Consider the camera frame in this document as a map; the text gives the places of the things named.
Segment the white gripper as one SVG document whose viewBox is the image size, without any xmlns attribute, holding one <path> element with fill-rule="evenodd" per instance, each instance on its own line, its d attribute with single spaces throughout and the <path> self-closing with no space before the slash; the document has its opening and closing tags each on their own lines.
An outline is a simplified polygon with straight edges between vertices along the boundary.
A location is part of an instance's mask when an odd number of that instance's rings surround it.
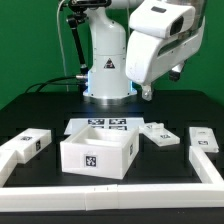
<svg viewBox="0 0 224 224">
<path fill-rule="evenodd" d="M 205 0 L 144 0 L 131 14 L 126 75 L 149 85 L 168 71 L 181 72 L 200 48 Z"/>
</svg>

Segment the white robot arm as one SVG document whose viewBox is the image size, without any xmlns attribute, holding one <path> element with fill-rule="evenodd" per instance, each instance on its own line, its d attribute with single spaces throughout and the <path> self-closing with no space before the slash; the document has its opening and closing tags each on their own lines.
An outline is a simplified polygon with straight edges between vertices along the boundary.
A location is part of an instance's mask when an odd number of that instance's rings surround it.
<svg viewBox="0 0 224 224">
<path fill-rule="evenodd" d="M 88 101 L 118 104 L 137 94 L 152 99 L 152 83 L 164 74 L 177 81 L 200 48 L 207 0 L 69 0 L 74 36 L 89 22 L 93 65 L 81 61 Z"/>
</svg>

